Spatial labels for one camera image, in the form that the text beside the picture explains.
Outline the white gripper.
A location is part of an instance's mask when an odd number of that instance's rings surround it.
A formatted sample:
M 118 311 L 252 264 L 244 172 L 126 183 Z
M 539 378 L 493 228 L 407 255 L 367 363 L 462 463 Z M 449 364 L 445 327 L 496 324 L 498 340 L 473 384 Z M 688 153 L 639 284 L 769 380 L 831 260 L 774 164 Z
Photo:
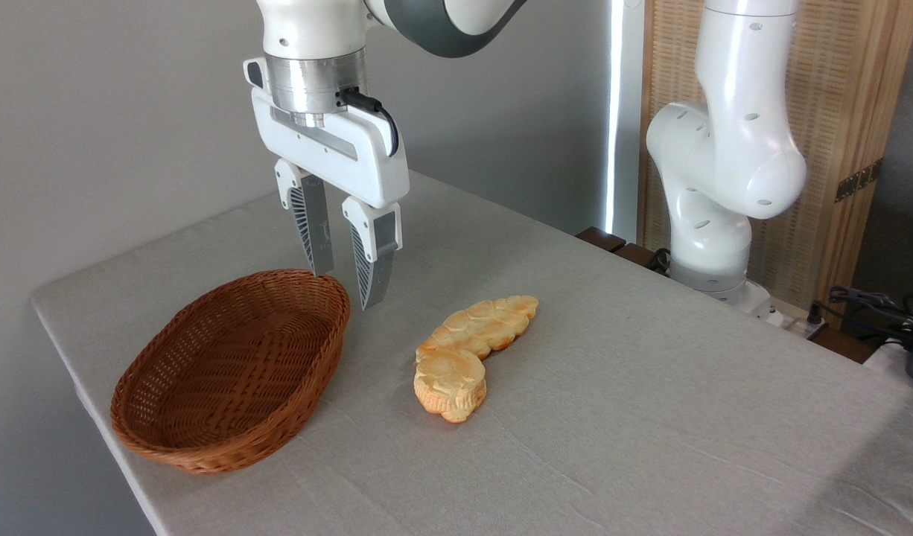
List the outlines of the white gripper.
M 381 112 L 345 105 L 325 113 L 281 108 L 273 102 L 267 71 L 261 57 L 244 62 L 259 135 L 281 157 L 275 166 L 281 205 L 292 214 L 311 271 L 321 277 L 334 268 L 324 181 L 351 196 L 342 213 L 351 226 L 361 308 L 371 308 L 384 299 L 402 248 L 396 201 L 410 190 L 403 141 Z

